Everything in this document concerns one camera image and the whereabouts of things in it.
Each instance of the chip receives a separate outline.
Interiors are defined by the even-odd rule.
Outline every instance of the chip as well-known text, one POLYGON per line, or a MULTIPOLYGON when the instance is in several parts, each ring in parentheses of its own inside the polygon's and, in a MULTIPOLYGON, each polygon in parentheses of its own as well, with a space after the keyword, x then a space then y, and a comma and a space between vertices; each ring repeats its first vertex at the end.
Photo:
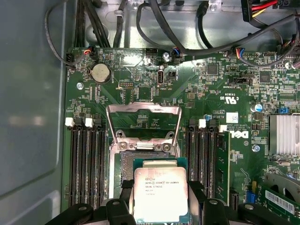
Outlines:
POLYGON ((262 71, 259 75, 260 83, 270 83, 271 82, 271 72, 270 71, 262 71))
POLYGON ((195 107, 195 102, 187 102, 187 107, 195 107))
POLYGON ((217 75, 218 74, 218 65, 217 64, 209 64, 207 66, 207 74, 208 75, 217 75))
POLYGON ((187 94, 188 99, 195 99, 195 93, 190 92, 187 94))

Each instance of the capacitor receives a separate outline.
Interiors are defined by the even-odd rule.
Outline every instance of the capacitor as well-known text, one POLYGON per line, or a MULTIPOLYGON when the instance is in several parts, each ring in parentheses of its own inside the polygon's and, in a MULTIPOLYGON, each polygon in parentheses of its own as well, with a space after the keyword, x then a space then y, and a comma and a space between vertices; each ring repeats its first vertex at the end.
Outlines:
POLYGON ((111 70, 106 64, 98 63, 92 67, 90 74, 95 82, 99 84, 107 83, 111 77, 111 70))
POLYGON ((205 119, 206 121, 210 121, 210 120, 212 119, 212 115, 205 114, 205 115, 204 115, 204 119, 205 119))
POLYGON ((254 113, 260 113, 263 110, 263 106, 261 104, 253 104, 250 110, 254 113))

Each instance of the black cable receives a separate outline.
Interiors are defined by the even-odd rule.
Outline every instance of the black cable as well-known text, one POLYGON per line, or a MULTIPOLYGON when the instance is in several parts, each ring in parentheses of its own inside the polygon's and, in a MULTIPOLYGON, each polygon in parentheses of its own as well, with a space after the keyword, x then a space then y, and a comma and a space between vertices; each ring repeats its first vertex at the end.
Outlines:
POLYGON ((88 9, 90 11, 90 13, 92 14, 92 16, 94 17, 94 20, 96 22, 96 26, 98 27, 100 33, 101 33, 101 39, 102 39, 102 42, 104 44, 104 47, 106 48, 110 48, 110 44, 109 44, 109 41, 108 41, 108 38, 107 38, 107 35, 105 33, 105 30, 104 30, 104 27, 103 27, 103 24, 97 14, 97 12, 95 11, 95 8, 91 2, 91 0, 85 0, 86 1, 86 4, 88 6, 88 9))
POLYGON ((181 50, 181 52, 183 54, 186 55, 194 55, 194 56, 204 56, 204 55, 209 55, 212 53, 216 53, 216 52, 221 52, 221 51, 226 51, 231 49, 233 46, 239 46, 239 45, 243 45, 251 40, 253 40, 254 38, 266 33, 267 31, 277 27, 277 26, 281 26, 284 25, 286 23, 292 22, 295 20, 296 16, 295 15, 290 15, 287 16, 284 19, 281 19, 275 23, 270 24, 267 28, 265 29, 261 29, 241 40, 232 42, 230 44, 227 45, 223 45, 220 47, 215 47, 215 48, 211 48, 211 49, 186 49, 181 42, 177 39, 177 37, 174 35, 173 31, 171 30, 169 24, 167 23, 167 21, 165 20, 164 15, 162 14, 158 3, 156 0, 149 0, 152 11, 154 13, 154 16, 159 24, 159 26, 162 28, 163 32, 167 35, 167 37, 175 44, 175 46, 177 46, 177 48, 179 50, 181 50))
MULTIPOLYGON (((167 1, 165 3, 160 3, 159 6, 163 6, 163 5, 167 5, 169 4, 170 1, 167 1)), ((138 9, 137 9, 137 12, 136 12, 136 28, 137 28, 137 31, 139 32, 139 34, 141 35, 141 37, 147 41, 148 43, 152 44, 153 46, 155 46, 156 48, 159 48, 159 49, 164 49, 164 50, 167 50, 167 51, 172 51, 173 49, 170 48, 170 47, 167 47, 167 46, 162 46, 154 41, 152 41, 150 38, 147 37, 147 35, 142 31, 142 28, 140 26, 140 21, 141 21, 141 16, 142 16, 142 9, 145 8, 145 7, 150 7, 150 4, 149 3, 143 3, 141 4, 138 9)))
POLYGON ((199 7, 197 9, 198 32, 199 32, 200 38, 203 41, 203 43, 205 44, 205 46, 207 48, 213 48, 213 46, 210 44, 210 42, 206 38, 204 29, 203 29, 203 17, 207 13, 208 6, 209 6, 208 1, 203 1, 203 2, 201 2, 201 4, 199 5, 199 7))
POLYGON ((46 38, 47 38, 47 42, 51 48, 51 51, 54 53, 54 55, 61 61, 63 62, 64 64, 66 65, 69 65, 69 66, 74 66, 76 65, 78 62, 80 62, 83 58, 84 58, 84 54, 80 55, 78 59, 76 59, 74 62, 68 62, 66 60, 64 60, 59 54, 58 52, 56 51, 54 45, 53 45, 53 42, 52 42, 52 39, 51 39, 51 36, 50 36, 50 32, 49 32, 49 15, 50 13, 58 6, 60 5, 63 5, 64 3, 66 3, 68 0, 62 0, 61 2, 55 4, 54 6, 52 6, 50 9, 48 9, 46 11, 46 14, 45 14, 45 20, 44 20, 44 29, 45 29, 45 32, 46 32, 46 38))
MULTIPOLYGON (((252 18, 252 20, 249 22, 250 25, 258 28, 258 29, 264 29, 266 28, 268 25, 259 21, 258 19, 256 18, 252 18)), ((271 32, 273 32, 275 38, 277 39, 277 41, 283 45, 283 39, 282 39, 282 36, 280 35, 279 31, 276 30, 276 29, 272 29, 271 32)))
POLYGON ((98 42, 98 45, 100 46, 100 48, 103 48, 105 47, 103 41, 102 41, 102 38, 101 38, 101 34, 99 32, 99 29, 98 29, 98 26, 96 24, 96 21, 90 11, 90 8, 89 8, 89 5, 88 5, 88 1, 89 0, 83 0, 83 4, 84 4, 84 7, 85 7, 85 11, 90 19, 90 23, 93 27, 93 30, 94 30, 94 33, 95 33, 95 36, 96 36, 96 39, 97 39, 97 42, 98 42))
MULTIPOLYGON (((119 10, 124 12, 125 6, 127 4, 128 0, 122 0, 119 10)), ((124 19, 122 16, 117 16, 117 29, 116 29, 116 35, 114 36, 113 40, 113 47, 118 48, 121 41, 122 31, 123 31, 123 23, 124 19)))
POLYGON ((284 60, 284 59, 285 59, 285 58, 286 58, 286 57, 294 50, 294 48, 296 47, 296 45, 297 45, 297 43, 298 43, 298 41, 299 41, 299 24, 300 24, 300 22, 299 22, 299 19, 297 18, 297 19, 296 19, 296 32, 297 32, 297 34, 296 34, 295 41, 294 41, 292 47, 291 47, 287 52, 285 52, 285 53, 280 57, 280 59, 278 59, 278 60, 276 60, 276 61, 274 61, 274 62, 272 62, 272 63, 263 64, 263 65, 260 65, 260 64, 254 64, 254 63, 252 63, 252 62, 249 62, 249 61, 247 61, 247 60, 245 60, 245 59, 243 58, 243 55, 240 56, 240 60, 241 60, 243 63, 246 63, 247 65, 249 65, 249 66, 251 66, 251 67, 259 67, 259 68, 271 67, 271 66, 274 66, 274 65, 280 63, 281 61, 283 61, 283 60, 284 60))
POLYGON ((75 47, 84 47, 84 29, 85 29, 85 16, 83 1, 77 1, 76 9, 76 22, 75 22, 75 47))

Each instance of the black ram slot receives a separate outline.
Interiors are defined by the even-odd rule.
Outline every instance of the black ram slot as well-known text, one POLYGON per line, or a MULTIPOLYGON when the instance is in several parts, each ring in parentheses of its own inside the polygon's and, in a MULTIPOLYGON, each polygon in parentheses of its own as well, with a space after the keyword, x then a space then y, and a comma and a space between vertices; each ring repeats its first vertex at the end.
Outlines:
POLYGON ((216 127, 209 128, 209 139, 208 139, 208 155, 207 155, 207 187, 208 187, 208 198, 214 198, 215 196, 215 177, 216 177, 216 146, 217 146, 217 133, 216 127))
POLYGON ((187 165, 187 174, 188 174, 188 179, 192 180, 192 145, 193 145, 193 133, 194 129, 192 127, 187 128, 186 132, 186 157, 188 160, 188 165, 187 165))
POLYGON ((76 149, 77 149, 77 135, 78 130, 71 129, 71 167, 70 167, 70 198, 69 206, 75 204, 75 193, 76 193, 76 149))
POLYGON ((82 149, 83 149, 83 129, 78 127, 76 136, 76 148, 74 149, 74 165, 75 165, 75 202, 74 204, 81 203, 82 191, 82 149))
POLYGON ((200 149, 200 143, 199 143, 199 127, 195 127, 195 135, 194 135, 194 179, 198 179, 199 177, 199 149, 200 149))
POLYGON ((186 158, 188 160, 187 173, 189 180, 196 180, 198 177, 198 125, 195 120, 189 120, 186 129, 186 158))
POLYGON ((207 145, 208 145, 208 132, 207 128, 199 129, 199 166, 198 166, 198 181, 202 183, 206 187, 206 179, 207 179, 207 145))
POLYGON ((93 208, 96 208, 97 201, 95 200, 95 186, 97 185, 96 178, 97 167, 97 149, 96 149, 96 131, 91 132, 90 142, 90 204, 93 208))
POLYGON ((104 198, 104 181, 105 181, 105 129, 102 127, 99 133, 99 185, 98 185, 98 207, 100 207, 104 198))
POLYGON ((91 143, 92 143, 92 130, 88 128, 85 130, 85 143, 83 147, 83 162, 82 162, 82 172, 83 172, 83 179, 82 179, 82 189, 83 189, 83 203, 90 204, 90 150, 91 150, 91 143))

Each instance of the heatsink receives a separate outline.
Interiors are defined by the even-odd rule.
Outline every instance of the heatsink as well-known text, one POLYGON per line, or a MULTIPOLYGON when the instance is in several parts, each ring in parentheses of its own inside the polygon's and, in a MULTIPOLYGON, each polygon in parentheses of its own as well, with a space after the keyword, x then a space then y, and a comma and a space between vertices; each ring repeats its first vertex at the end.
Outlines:
POLYGON ((270 153, 300 155, 300 115, 270 116, 270 153))

